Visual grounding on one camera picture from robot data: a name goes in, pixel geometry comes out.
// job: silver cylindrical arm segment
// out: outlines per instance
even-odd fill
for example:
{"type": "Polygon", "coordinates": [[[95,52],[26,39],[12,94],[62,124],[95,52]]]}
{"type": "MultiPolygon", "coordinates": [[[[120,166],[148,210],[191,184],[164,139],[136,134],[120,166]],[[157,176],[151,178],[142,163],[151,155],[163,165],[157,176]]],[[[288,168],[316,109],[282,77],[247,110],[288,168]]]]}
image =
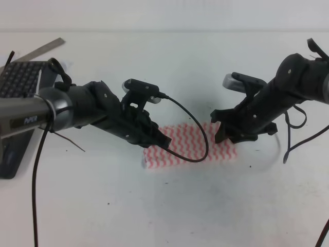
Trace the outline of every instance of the silver cylindrical arm segment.
{"type": "Polygon", "coordinates": [[[0,98],[0,138],[6,138],[49,121],[51,111],[40,98],[0,98]]]}

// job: white table surface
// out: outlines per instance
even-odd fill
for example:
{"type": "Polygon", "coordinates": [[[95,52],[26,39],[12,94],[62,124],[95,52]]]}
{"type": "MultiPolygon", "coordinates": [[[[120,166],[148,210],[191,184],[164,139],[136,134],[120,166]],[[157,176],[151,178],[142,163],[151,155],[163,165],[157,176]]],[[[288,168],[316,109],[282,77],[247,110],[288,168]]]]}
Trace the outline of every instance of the white table surface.
{"type": "MultiPolygon", "coordinates": [[[[286,56],[311,59],[309,37],[329,51],[328,33],[0,33],[0,55],[24,55],[57,37],[67,43],[40,59],[65,62],[77,85],[103,80],[121,99],[124,80],[153,83],[200,121],[243,99],[222,87],[227,73],[269,81],[286,56]]],[[[327,105],[302,107],[308,123],[292,131],[293,143],[329,124],[327,105]]],[[[190,121],[168,101],[146,109],[160,126],[190,121]]],[[[236,162],[154,172],[142,168],[142,148],[94,127],[60,132],[85,153],[49,134],[37,179],[40,246],[314,246],[329,217],[329,133],[283,165],[287,126],[283,116],[276,123],[277,138],[238,144],[236,162]]],[[[1,246],[33,246],[36,132],[17,176],[0,180],[1,246]]]]}

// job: red and white striped towel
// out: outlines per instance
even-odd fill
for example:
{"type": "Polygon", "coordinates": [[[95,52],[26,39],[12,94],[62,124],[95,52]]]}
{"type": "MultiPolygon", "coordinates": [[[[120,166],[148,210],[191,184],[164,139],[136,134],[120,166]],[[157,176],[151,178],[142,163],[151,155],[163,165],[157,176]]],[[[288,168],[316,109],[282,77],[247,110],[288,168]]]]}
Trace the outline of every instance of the red and white striped towel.
{"type": "MultiPolygon", "coordinates": [[[[236,158],[234,144],[225,140],[220,144],[215,143],[215,134],[220,127],[220,122],[202,124],[209,142],[209,154],[201,163],[231,160],[236,158]]],[[[200,128],[196,124],[184,123],[178,126],[166,126],[160,131],[172,139],[169,149],[191,159],[202,158],[206,151],[205,140],[200,128]]],[[[159,168],[176,166],[189,163],[164,151],[158,146],[150,146],[143,151],[145,168],[159,168]]]]}

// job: black wire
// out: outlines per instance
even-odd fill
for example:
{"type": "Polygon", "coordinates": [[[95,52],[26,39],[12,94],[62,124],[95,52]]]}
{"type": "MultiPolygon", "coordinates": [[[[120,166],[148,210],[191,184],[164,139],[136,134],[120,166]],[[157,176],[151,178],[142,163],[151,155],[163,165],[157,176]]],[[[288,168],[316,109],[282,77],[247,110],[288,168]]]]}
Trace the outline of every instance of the black wire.
{"type": "Polygon", "coordinates": [[[14,57],[14,55],[15,55],[15,52],[12,50],[11,53],[9,54],[9,57],[7,59],[5,67],[7,67],[7,65],[10,64],[10,62],[11,62],[12,58],[14,57]]]}
{"type": "Polygon", "coordinates": [[[283,163],[284,163],[284,164],[287,162],[287,159],[288,159],[288,157],[289,157],[290,152],[294,149],[294,148],[291,148],[291,147],[290,147],[290,146],[291,146],[291,128],[293,128],[293,129],[300,129],[300,128],[303,127],[303,126],[306,124],[306,122],[307,122],[307,114],[306,114],[306,112],[305,112],[303,109],[301,109],[301,108],[299,108],[298,106],[296,106],[296,105],[294,105],[294,108],[295,108],[297,111],[303,113],[304,116],[305,116],[305,119],[304,119],[304,122],[303,122],[301,125],[298,125],[298,126],[296,126],[296,125],[292,125],[292,124],[290,123],[290,119],[289,119],[289,114],[288,114],[288,112],[285,112],[285,113],[284,113],[284,115],[285,115],[285,120],[286,120],[286,123],[287,123],[287,126],[288,126],[288,148],[287,148],[286,153],[285,153],[284,156],[283,156],[283,163]]]}
{"type": "Polygon", "coordinates": [[[180,103],[178,103],[176,100],[174,100],[174,99],[172,99],[172,98],[170,98],[169,96],[165,96],[164,97],[165,99],[168,99],[168,100],[170,100],[170,101],[172,101],[172,102],[174,102],[176,105],[178,105],[180,108],[182,108],[193,120],[194,120],[194,122],[198,125],[198,127],[200,128],[200,130],[201,130],[201,132],[202,132],[202,135],[204,136],[204,139],[205,139],[205,143],[206,143],[206,153],[205,153],[205,155],[202,157],[202,158],[200,158],[200,159],[198,159],[198,160],[192,160],[192,159],[190,159],[190,158],[186,158],[186,157],[184,157],[184,156],[181,156],[180,154],[178,154],[178,153],[176,153],[176,152],[174,152],[174,151],[172,151],[172,150],[170,150],[170,149],[168,149],[168,148],[165,148],[165,147],[160,147],[160,148],[162,148],[162,149],[164,149],[165,151],[167,151],[167,152],[169,152],[169,153],[171,153],[173,156],[176,156],[176,157],[178,157],[178,158],[180,158],[180,159],[182,159],[182,160],[184,160],[184,161],[188,161],[188,162],[193,162],[193,163],[197,163],[197,162],[201,162],[201,161],[203,161],[206,157],[207,157],[207,155],[208,155],[208,152],[209,152],[209,143],[208,143],[208,139],[207,139],[207,135],[206,135],[206,133],[205,133],[205,131],[204,131],[204,129],[202,128],[202,126],[201,126],[201,124],[198,122],[198,120],[196,120],[195,119],[195,117],[185,108],[185,107],[183,107],[180,103]]]}
{"type": "Polygon", "coordinates": [[[292,125],[292,124],[289,123],[289,126],[290,126],[291,128],[293,128],[293,129],[300,129],[300,128],[303,127],[303,126],[306,124],[306,122],[307,122],[307,114],[306,114],[306,112],[305,112],[303,109],[299,108],[299,107],[296,106],[296,105],[294,105],[294,108],[295,108],[297,111],[303,113],[304,116],[305,116],[305,119],[304,119],[304,122],[303,122],[301,125],[296,126],[296,125],[292,125]]]}
{"type": "Polygon", "coordinates": [[[34,161],[34,167],[33,167],[33,173],[32,173],[32,214],[33,214],[33,232],[34,232],[34,246],[38,247],[39,243],[38,243],[38,221],[36,218],[36,171],[38,169],[38,164],[39,164],[39,159],[40,159],[40,155],[41,155],[41,151],[43,148],[43,144],[45,142],[46,136],[48,131],[50,130],[50,126],[52,124],[52,121],[49,121],[47,123],[47,126],[42,134],[41,140],[40,140],[40,144],[38,147],[38,151],[36,153],[36,157],[35,157],[35,161],[34,161]]]}
{"type": "Polygon", "coordinates": [[[315,247],[321,247],[321,245],[325,239],[325,236],[327,235],[328,230],[329,230],[329,219],[328,219],[327,223],[325,224],[315,247]]]}
{"type": "Polygon", "coordinates": [[[84,149],[82,149],[78,144],[76,144],[75,142],[73,142],[71,139],[65,137],[64,135],[60,135],[59,133],[52,132],[52,131],[51,131],[51,134],[58,135],[59,137],[65,139],[65,140],[68,140],[68,141],[69,141],[70,143],[72,143],[74,146],[76,146],[76,147],[79,148],[80,150],[86,152],[86,151],[85,151],[84,149]]]}

